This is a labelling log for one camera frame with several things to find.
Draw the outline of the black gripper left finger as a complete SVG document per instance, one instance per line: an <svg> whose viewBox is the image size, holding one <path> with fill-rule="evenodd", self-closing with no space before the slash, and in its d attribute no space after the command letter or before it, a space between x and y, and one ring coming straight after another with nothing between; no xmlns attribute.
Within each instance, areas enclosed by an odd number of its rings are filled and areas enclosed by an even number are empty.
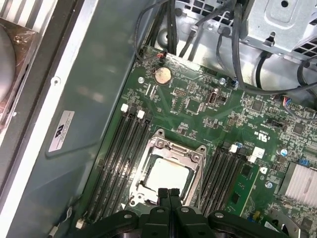
<svg viewBox="0 0 317 238"><path fill-rule="evenodd" d="M132 211L120 211L84 229L85 238L167 238L169 237L169 190L158 190L158 206L149 214L138 216Z"/></svg>

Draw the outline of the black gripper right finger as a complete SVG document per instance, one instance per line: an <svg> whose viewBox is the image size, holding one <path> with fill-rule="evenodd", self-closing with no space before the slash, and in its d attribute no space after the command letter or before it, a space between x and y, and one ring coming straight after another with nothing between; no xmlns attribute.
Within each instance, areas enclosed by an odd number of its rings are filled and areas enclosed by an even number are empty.
<svg viewBox="0 0 317 238"><path fill-rule="evenodd" d="M171 206L181 238L285 238L287 235L225 211L207 217L194 207L183 206L178 188L170 190Z"/></svg>

